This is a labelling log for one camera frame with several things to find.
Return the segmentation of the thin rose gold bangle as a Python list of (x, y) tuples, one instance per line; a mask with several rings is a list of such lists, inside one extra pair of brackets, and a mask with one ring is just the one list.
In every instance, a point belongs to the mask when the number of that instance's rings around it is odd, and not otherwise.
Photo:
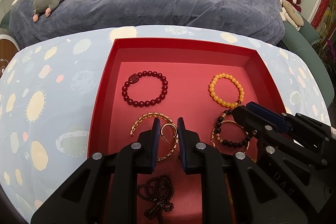
[[(225, 123), (231, 123), (234, 124), (235, 126), (238, 126), (238, 128), (240, 128), (242, 130), (242, 132), (245, 133), (245, 138), (242, 141), (236, 142), (236, 141), (230, 141), (227, 139), (222, 139), (221, 138), (221, 133), (222, 133), (222, 126)], [(235, 121), (231, 121), (231, 120), (224, 120), (223, 117), (219, 117), (217, 119), (217, 122), (211, 132), (211, 144), (214, 148), (216, 148), (216, 144), (215, 141), (217, 140), (221, 145), (228, 147), (228, 148), (245, 148), (245, 151), (248, 150), (250, 142), (251, 142), (252, 137), (250, 136), (250, 134), (248, 132), (246, 132), (246, 130), (239, 125), (238, 123), (236, 123)]]

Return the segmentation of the gold hoop earring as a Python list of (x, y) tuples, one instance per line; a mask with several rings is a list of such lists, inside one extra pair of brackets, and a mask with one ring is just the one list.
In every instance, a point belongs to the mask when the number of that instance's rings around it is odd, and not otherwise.
[(164, 124), (161, 127), (160, 135), (166, 143), (171, 144), (173, 139), (176, 140), (178, 138), (177, 126), (173, 123)]

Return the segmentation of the light blue patterned tablecloth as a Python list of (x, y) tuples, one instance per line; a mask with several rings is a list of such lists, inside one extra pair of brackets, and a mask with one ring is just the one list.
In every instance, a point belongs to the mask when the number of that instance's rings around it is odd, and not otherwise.
[(85, 160), (98, 83), (114, 41), (149, 37), (256, 50), (287, 112), (329, 122), (328, 106), (308, 66), (278, 45), (182, 26), (103, 28), (58, 36), (22, 48), (1, 77), (1, 186), (25, 221)]

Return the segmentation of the teal green sofa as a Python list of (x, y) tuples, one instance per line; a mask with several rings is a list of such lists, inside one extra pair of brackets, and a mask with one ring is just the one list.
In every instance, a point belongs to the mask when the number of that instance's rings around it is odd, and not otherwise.
[(335, 91), (327, 69), (313, 46), (320, 41), (318, 32), (307, 21), (303, 21), (300, 30), (296, 30), (288, 22), (284, 22), (285, 35), (278, 46), (301, 57), (313, 75), (327, 106), (333, 102)]

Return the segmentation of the beige grey plush toy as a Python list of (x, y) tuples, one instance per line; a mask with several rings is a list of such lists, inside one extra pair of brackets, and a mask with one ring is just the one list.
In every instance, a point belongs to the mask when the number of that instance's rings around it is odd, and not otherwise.
[(304, 25), (303, 17), (290, 2), (286, 0), (280, 0), (280, 4), (281, 4), (280, 16), (282, 18), (282, 21), (288, 22), (297, 31), (299, 31), (300, 28), (303, 27)]

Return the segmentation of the gold chain bangle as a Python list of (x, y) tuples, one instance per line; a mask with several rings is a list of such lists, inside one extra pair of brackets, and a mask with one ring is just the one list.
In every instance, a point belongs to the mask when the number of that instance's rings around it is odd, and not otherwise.
[(149, 118), (159, 118), (159, 119), (162, 119), (166, 122), (160, 129), (160, 135), (167, 143), (170, 143), (170, 142), (166, 139), (166, 137), (163, 133), (163, 130), (165, 129), (165, 127), (171, 127), (174, 130), (174, 135), (173, 135), (174, 144), (173, 144), (170, 152), (168, 154), (166, 154), (165, 156), (159, 157), (157, 159), (157, 161), (166, 160), (167, 158), (169, 158), (174, 153), (174, 151), (176, 150), (177, 145), (178, 145), (178, 129), (177, 129), (176, 124), (173, 122), (173, 120), (170, 117), (168, 117), (167, 115), (165, 115), (163, 113), (158, 113), (158, 112), (149, 112), (149, 113), (143, 114), (132, 125), (131, 130), (130, 130), (130, 136), (134, 136), (136, 128), (143, 121), (145, 121), (146, 119), (149, 119)]

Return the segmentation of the round wooden side table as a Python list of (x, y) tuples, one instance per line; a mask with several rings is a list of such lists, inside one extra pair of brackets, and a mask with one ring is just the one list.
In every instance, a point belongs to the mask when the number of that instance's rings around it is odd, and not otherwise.
[(19, 51), (20, 51), (20, 48), (17, 42), (10, 35), (1, 34), (1, 37), (0, 37), (1, 76), (3, 75), (6, 67), (9, 65), (11, 59)]

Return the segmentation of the red jewelry tray box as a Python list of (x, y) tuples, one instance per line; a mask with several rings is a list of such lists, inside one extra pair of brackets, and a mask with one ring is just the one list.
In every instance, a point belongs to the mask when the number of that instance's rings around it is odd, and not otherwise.
[[(122, 86), (133, 73), (162, 73), (168, 81), (165, 99), (154, 106), (134, 107), (122, 96)], [(130, 136), (135, 121), (148, 112), (163, 113), (175, 124), (183, 117), (188, 130), (197, 132), (201, 141), (211, 144), (211, 131), (224, 107), (209, 92), (214, 75), (226, 73), (244, 89), (244, 101), (256, 102), (281, 114), (285, 111), (275, 80), (256, 50), (223, 43), (191, 39), (127, 38), (116, 39), (108, 56), (98, 88), (88, 156), (95, 152), (109, 155), (134, 142), (138, 134), (151, 129), (154, 118), (143, 121)], [(142, 77), (128, 87), (134, 101), (150, 101), (162, 91), (161, 80)], [(150, 177), (169, 174), (173, 182), (174, 209), (163, 213), (163, 223), (202, 223), (201, 176), (186, 176), (178, 161), (179, 149), (157, 163), (152, 175), (138, 175), (138, 183)]]

